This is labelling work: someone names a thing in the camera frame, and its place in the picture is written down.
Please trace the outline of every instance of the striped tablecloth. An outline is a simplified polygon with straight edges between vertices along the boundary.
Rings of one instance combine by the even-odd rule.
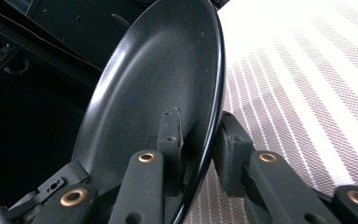
[[[231,0],[225,110],[310,187],[358,185],[358,0]],[[246,223],[213,164],[186,223]]]

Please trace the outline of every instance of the textured mat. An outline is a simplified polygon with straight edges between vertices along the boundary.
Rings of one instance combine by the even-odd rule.
[[[328,195],[358,185],[358,0],[231,0],[225,110]],[[244,223],[213,166],[187,223]]]

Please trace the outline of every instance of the black plate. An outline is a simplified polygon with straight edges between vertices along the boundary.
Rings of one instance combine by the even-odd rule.
[[[114,201],[131,155],[153,149],[162,113],[178,107],[193,125],[188,178],[183,194],[166,198],[165,220],[185,218],[211,161],[224,74],[220,22],[207,0],[161,0],[133,24],[103,71],[73,155],[103,203]]]

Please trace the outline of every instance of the white striped fabric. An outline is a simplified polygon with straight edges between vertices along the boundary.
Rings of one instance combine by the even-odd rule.
[[[311,187],[358,185],[358,0],[231,0],[225,110]],[[245,223],[213,168],[187,223]]]

